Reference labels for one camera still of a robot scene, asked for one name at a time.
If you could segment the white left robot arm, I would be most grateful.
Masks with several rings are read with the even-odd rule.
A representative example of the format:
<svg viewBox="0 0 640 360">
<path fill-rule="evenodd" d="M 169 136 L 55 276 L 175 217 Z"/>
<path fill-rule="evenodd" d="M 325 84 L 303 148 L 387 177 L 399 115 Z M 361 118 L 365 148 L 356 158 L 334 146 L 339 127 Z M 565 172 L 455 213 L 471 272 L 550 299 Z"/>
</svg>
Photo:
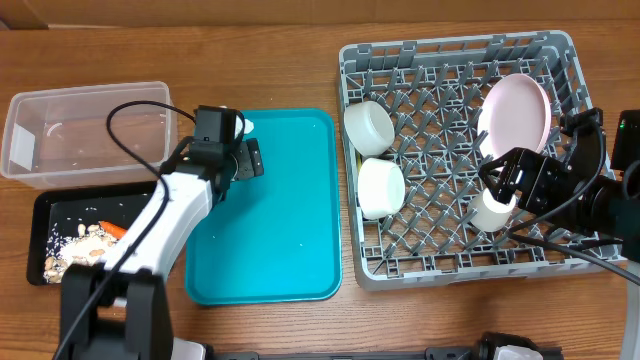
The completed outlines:
<svg viewBox="0 0 640 360">
<path fill-rule="evenodd" d="M 125 235 L 91 266 L 62 278 L 57 359 L 211 359 L 212 346 L 175 337 L 166 281 L 192 231 L 234 181 L 264 173 L 241 111 L 201 105 L 194 133 L 160 167 L 155 190 Z"/>
</svg>

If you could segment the grey bowl with rice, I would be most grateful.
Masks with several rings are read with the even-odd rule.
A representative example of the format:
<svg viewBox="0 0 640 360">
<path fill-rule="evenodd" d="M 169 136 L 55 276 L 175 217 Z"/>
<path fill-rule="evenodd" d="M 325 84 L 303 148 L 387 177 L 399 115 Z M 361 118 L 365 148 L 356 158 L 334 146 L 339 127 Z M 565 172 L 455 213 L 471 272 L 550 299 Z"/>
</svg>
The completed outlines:
<svg viewBox="0 0 640 360">
<path fill-rule="evenodd" d="M 394 142 L 393 122 L 386 110 L 375 101 L 348 106 L 343 122 L 349 141 L 365 157 L 383 154 Z"/>
</svg>

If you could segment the white napkin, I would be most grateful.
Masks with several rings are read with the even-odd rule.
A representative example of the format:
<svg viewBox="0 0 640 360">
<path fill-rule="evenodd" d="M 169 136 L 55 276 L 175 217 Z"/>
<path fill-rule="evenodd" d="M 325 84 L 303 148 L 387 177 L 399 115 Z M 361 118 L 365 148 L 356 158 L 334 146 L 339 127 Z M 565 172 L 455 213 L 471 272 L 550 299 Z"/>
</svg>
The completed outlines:
<svg viewBox="0 0 640 360">
<path fill-rule="evenodd" d="M 245 115 L 239 111 L 235 111 L 235 130 L 234 136 L 240 138 L 247 135 L 254 130 L 254 123 L 251 120 L 247 120 Z"/>
</svg>

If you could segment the orange carrot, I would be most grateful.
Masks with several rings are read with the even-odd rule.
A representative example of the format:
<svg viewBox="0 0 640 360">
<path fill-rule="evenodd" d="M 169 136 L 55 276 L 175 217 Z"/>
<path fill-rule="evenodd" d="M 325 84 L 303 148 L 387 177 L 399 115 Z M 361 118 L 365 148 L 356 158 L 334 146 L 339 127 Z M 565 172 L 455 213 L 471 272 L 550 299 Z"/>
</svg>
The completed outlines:
<svg viewBox="0 0 640 360">
<path fill-rule="evenodd" d="M 107 221 L 100 221 L 99 225 L 106 233 L 110 234 L 116 239 L 121 239 L 127 233 L 126 229 Z"/>
</svg>

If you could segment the white plastic cup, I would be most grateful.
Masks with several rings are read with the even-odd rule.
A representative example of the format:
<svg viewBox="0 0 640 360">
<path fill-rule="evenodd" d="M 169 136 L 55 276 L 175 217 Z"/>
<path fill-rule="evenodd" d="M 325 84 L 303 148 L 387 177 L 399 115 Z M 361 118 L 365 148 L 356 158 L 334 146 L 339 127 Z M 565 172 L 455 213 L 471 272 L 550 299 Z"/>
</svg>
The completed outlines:
<svg viewBox="0 0 640 360">
<path fill-rule="evenodd" d="M 489 189 L 484 189 L 469 203 L 467 209 L 473 213 L 470 223 L 484 232 L 495 232 L 503 228 L 516 206 L 513 195 L 507 204 L 495 200 Z"/>
</svg>

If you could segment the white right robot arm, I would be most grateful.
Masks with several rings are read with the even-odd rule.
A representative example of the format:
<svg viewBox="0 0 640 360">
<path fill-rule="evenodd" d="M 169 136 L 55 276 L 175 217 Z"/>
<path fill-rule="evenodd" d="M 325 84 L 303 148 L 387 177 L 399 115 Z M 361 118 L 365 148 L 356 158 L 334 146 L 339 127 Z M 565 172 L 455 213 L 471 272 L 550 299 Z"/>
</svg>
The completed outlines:
<svg viewBox="0 0 640 360">
<path fill-rule="evenodd" d="M 639 113 L 624 110 L 619 117 L 614 152 L 606 155 L 601 128 L 603 112 L 592 108 L 560 119 L 560 131 L 572 138 L 561 160 L 516 147 L 482 165 L 478 175 L 492 198 L 508 203 L 520 196 L 519 208 L 532 219 L 509 228 L 508 238 L 583 259 L 628 282 L 627 319 L 621 358 L 639 356 Z M 626 268 L 589 255 L 585 246 L 568 247 L 547 238 L 521 235 L 521 230 L 549 222 L 585 236 L 602 235 L 618 245 Z"/>
</svg>

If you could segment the yellow plastic spoon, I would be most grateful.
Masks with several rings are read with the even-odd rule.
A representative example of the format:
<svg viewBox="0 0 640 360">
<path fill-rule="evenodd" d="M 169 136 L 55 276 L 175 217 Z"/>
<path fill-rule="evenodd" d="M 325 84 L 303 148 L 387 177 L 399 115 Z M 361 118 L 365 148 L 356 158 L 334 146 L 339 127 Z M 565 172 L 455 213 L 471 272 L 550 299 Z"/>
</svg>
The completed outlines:
<svg viewBox="0 0 640 360">
<path fill-rule="evenodd" d="M 361 155 L 356 155 L 356 167 L 357 167 L 357 172 L 358 173 L 361 171 L 362 163 L 363 163 L 362 156 Z"/>
</svg>

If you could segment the white bowl with peanuts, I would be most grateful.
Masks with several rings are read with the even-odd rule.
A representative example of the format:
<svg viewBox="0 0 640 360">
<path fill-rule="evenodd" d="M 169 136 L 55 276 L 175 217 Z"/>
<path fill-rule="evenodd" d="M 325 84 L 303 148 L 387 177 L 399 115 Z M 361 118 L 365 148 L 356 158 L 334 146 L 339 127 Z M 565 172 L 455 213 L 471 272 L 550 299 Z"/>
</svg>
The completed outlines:
<svg viewBox="0 0 640 360">
<path fill-rule="evenodd" d="M 377 220 L 399 212 L 404 196 L 404 176 L 397 164 L 377 158 L 368 158 L 362 163 L 357 198 L 365 219 Z"/>
</svg>

